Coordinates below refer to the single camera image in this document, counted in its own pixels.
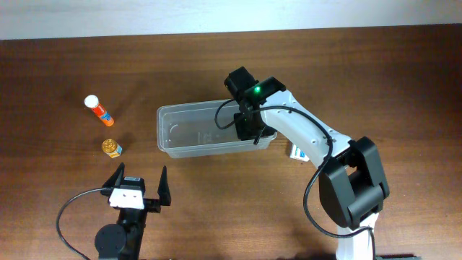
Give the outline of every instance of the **small white box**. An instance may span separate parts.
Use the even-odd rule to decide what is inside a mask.
[[[310,158],[308,158],[308,156],[306,156],[306,154],[300,148],[298,148],[297,145],[295,144],[292,145],[292,151],[290,152],[290,157],[292,159],[301,160],[303,162],[308,162],[310,160]]]

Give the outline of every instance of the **white cap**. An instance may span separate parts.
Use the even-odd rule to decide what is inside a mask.
[[[85,105],[89,108],[96,108],[100,101],[95,95],[89,95],[88,97],[85,98],[84,101]]]

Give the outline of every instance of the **black cable wire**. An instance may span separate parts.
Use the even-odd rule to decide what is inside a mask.
[[[91,189],[89,191],[84,191],[80,194],[77,194],[76,196],[74,196],[72,199],[68,200],[63,206],[62,208],[59,210],[59,213],[58,213],[58,217],[56,218],[56,231],[58,232],[58,235],[59,235],[59,238],[63,241],[64,245],[66,245],[69,249],[71,249],[74,253],[78,254],[79,256],[81,256],[83,259],[86,259],[86,260],[90,260],[88,258],[88,256],[85,256],[82,252],[78,251],[77,249],[75,249],[73,246],[71,246],[67,240],[63,237],[63,234],[61,233],[61,229],[59,228],[59,219],[61,219],[61,215],[63,214],[65,208],[67,208],[67,206],[69,206],[74,200],[78,199],[79,197],[81,196],[84,196],[86,194],[90,194],[90,193],[93,193],[93,192],[96,192],[96,191],[104,191],[104,190],[110,190],[110,188],[94,188],[94,189]]]
[[[229,123],[228,125],[226,126],[220,126],[218,124],[218,121],[217,121],[217,117],[218,117],[218,112],[219,110],[226,104],[230,103],[234,101],[234,99],[231,99],[231,100],[228,100],[226,102],[224,102],[223,104],[221,104],[218,109],[217,109],[217,112],[215,113],[215,124],[217,125],[217,127],[219,129],[226,129],[230,126],[232,126],[234,123],[238,122],[239,120],[242,120],[243,118],[243,115],[240,116],[239,118],[236,118],[235,120],[233,120],[231,123]],[[334,143],[332,142],[332,136],[324,129],[323,126],[321,126],[313,117],[311,117],[310,115],[308,115],[307,113],[301,111],[301,110],[298,110],[296,108],[291,108],[291,107],[287,107],[287,106],[284,106],[284,105],[272,105],[272,106],[269,106],[269,107],[265,107],[265,108],[259,108],[259,109],[256,109],[256,110],[253,110],[252,113],[259,113],[261,111],[267,111],[267,110],[273,110],[273,109],[280,109],[280,110],[288,110],[290,113],[291,112],[295,112],[295,113],[298,113],[299,115],[305,117],[306,119],[308,119],[309,121],[311,121],[313,124],[316,125],[316,127],[319,128],[319,130],[321,130],[323,132],[323,134],[326,136],[327,138],[327,145],[329,146],[329,149],[328,149],[328,152],[327,152],[327,155],[324,157],[324,160],[323,162],[321,163],[321,165],[319,165],[319,168],[315,171],[315,174],[313,175],[313,177],[311,178],[311,180],[308,182],[308,185],[306,186],[306,189],[305,189],[305,193],[303,195],[303,209],[305,210],[305,214],[307,216],[307,218],[309,219],[309,221],[315,226],[315,228],[317,228],[319,231],[322,232],[322,234],[324,235],[328,235],[332,238],[352,238],[360,233],[362,233],[363,231],[369,231],[369,234],[370,234],[370,237],[371,237],[371,240],[372,240],[372,259],[375,260],[375,238],[374,238],[374,233],[373,233],[373,228],[372,227],[363,227],[359,230],[356,230],[354,231],[353,233],[351,234],[348,234],[348,235],[339,235],[339,234],[335,234],[335,233],[332,233],[332,232],[329,232],[327,230],[325,230],[324,228],[322,228],[314,219],[313,217],[311,216],[310,214],[310,211],[308,210],[308,195],[310,194],[310,191],[311,191],[311,188],[313,187],[313,184],[316,182],[316,179],[319,177],[319,175],[321,174],[322,170],[324,169],[324,166],[326,166],[327,162],[331,159],[332,157],[332,151],[334,149]]]
[[[244,118],[244,114],[240,115],[239,118],[237,118],[236,120],[233,120],[231,121],[231,123],[227,124],[226,126],[220,126],[219,123],[218,123],[218,112],[228,103],[231,103],[232,101],[234,101],[235,99],[230,99],[230,100],[227,100],[227,101],[224,101],[223,104],[221,104],[218,109],[217,109],[217,112],[215,112],[215,124],[217,125],[218,129],[220,130],[225,130],[227,128],[229,128],[230,126],[232,126],[233,124],[235,124],[236,122],[242,120]]]

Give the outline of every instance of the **glue stick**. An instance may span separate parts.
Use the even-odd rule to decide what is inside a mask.
[[[114,119],[100,104],[100,101],[95,95],[89,95],[88,97],[86,97],[84,103],[88,108],[91,108],[93,110],[95,115],[99,117],[106,126],[112,126],[114,124]]]

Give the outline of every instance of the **white wall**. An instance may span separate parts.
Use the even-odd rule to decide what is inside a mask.
[[[462,0],[0,0],[0,39],[461,22]]]

